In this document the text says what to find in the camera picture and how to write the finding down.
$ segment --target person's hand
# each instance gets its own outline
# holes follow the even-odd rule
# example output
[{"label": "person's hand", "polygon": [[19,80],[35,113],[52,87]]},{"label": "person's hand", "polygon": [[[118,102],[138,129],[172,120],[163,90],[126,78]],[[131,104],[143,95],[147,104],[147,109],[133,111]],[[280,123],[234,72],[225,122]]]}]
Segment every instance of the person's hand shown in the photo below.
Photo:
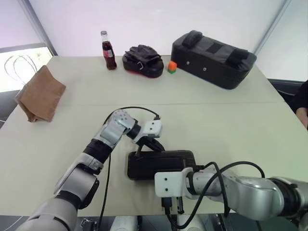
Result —
[{"label": "person's hand", "polygon": [[296,110],[296,116],[299,118],[300,122],[305,126],[308,127],[308,108],[301,107]]}]

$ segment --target red liquid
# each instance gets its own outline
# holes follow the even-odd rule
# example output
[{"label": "red liquid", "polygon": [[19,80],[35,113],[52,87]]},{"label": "red liquid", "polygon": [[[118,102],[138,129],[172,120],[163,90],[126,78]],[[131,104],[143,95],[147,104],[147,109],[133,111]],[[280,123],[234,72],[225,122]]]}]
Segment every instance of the red liquid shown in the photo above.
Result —
[{"label": "red liquid", "polygon": [[115,53],[109,41],[103,42],[103,55],[106,60],[108,70],[116,69]]}]

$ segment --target white table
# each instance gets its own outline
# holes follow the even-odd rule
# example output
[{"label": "white table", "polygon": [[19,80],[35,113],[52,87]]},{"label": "white table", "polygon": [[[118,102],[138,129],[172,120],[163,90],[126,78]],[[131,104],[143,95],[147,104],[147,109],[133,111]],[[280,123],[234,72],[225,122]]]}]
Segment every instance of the white table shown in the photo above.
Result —
[{"label": "white table", "polygon": [[[82,63],[88,64],[89,74],[85,67],[76,76],[78,80],[70,75],[71,69],[60,74],[61,66],[70,66],[74,61],[80,68]],[[109,72],[104,71],[104,63],[100,67],[100,62],[103,63],[101,58],[53,58],[48,67],[55,78],[67,85],[53,121],[29,123],[17,107],[0,130],[0,196],[5,198],[1,201],[0,215],[30,215],[52,197],[57,180],[84,150],[107,115],[121,106],[133,104],[158,112],[164,126],[160,142],[167,150],[193,151],[198,164],[216,161],[222,167],[247,160],[260,165],[267,177],[285,176],[308,181],[307,175],[302,174],[308,163],[308,133],[257,68],[238,89],[229,91],[180,70],[173,75],[165,73],[159,79],[134,76],[125,73],[119,61],[117,71],[123,76],[116,74],[117,71],[107,75]],[[123,94],[129,90],[138,91],[135,87],[141,83],[136,78],[144,81],[142,92],[160,89],[157,92],[160,97],[150,95],[147,103],[147,98]],[[129,85],[127,90],[123,82]],[[243,88],[244,83],[250,91]],[[98,91],[94,86],[99,84],[105,84],[106,90]],[[181,103],[176,94],[172,97],[161,91],[168,89],[166,84],[172,85],[169,88],[173,92],[175,89],[190,92],[186,98],[182,97],[186,103]],[[88,102],[79,95],[83,89],[81,85]],[[123,92],[110,89],[116,85]],[[204,86],[201,98],[191,89],[201,89],[200,85]],[[129,113],[141,123],[153,118],[144,111],[131,109]],[[112,153],[106,216],[163,214],[160,199],[154,193],[154,183],[135,182],[127,177],[127,155],[135,150],[131,140],[124,137]],[[99,216],[107,166],[106,163],[99,175],[101,185],[92,203],[79,211],[79,216]],[[258,176],[253,167],[235,167],[234,171]],[[184,199],[186,213],[192,211],[195,202]],[[222,211],[223,204],[204,198],[198,213]]]}]

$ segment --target silver robot arm segment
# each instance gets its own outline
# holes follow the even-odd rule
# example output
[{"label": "silver robot arm segment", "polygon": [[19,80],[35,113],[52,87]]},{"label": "silver robot arm segment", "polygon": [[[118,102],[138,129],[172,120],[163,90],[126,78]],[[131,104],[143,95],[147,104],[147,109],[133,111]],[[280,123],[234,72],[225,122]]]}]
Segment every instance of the silver robot arm segment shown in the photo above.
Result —
[{"label": "silver robot arm segment", "polygon": [[[215,173],[216,170],[210,167],[198,172],[193,172],[192,168],[182,172],[159,172],[155,174],[155,193],[158,197],[197,199]],[[278,177],[239,177],[230,170],[223,172],[222,177],[229,207],[237,213],[253,220],[283,216],[302,218],[301,222],[304,222],[303,217],[308,212],[308,183]],[[205,196],[223,202],[218,178]]]},{"label": "silver robot arm segment", "polygon": [[17,230],[73,231],[77,210],[90,204],[99,186],[96,175],[101,172],[104,162],[121,137],[127,135],[136,144],[159,150],[160,147],[153,145],[152,141],[160,136],[160,132],[160,120],[148,121],[141,127],[126,111],[113,112],[58,181],[54,197],[37,209]]}]

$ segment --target white wall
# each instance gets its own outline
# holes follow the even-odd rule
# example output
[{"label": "white wall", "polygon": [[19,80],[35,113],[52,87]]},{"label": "white wall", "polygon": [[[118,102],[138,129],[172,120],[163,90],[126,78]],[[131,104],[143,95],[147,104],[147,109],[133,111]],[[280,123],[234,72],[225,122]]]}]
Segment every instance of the white wall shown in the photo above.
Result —
[{"label": "white wall", "polygon": [[308,1],[292,0],[258,54],[267,78],[308,79]]},{"label": "white wall", "polygon": [[131,46],[170,54],[192,29],[253,51],[283,0],[30,0],[59,55],[101,55],[107,30],[116,55]]},{"label": "white wall", "polygon": [[0,48],[41,43],[18,0],[0,0]]}]

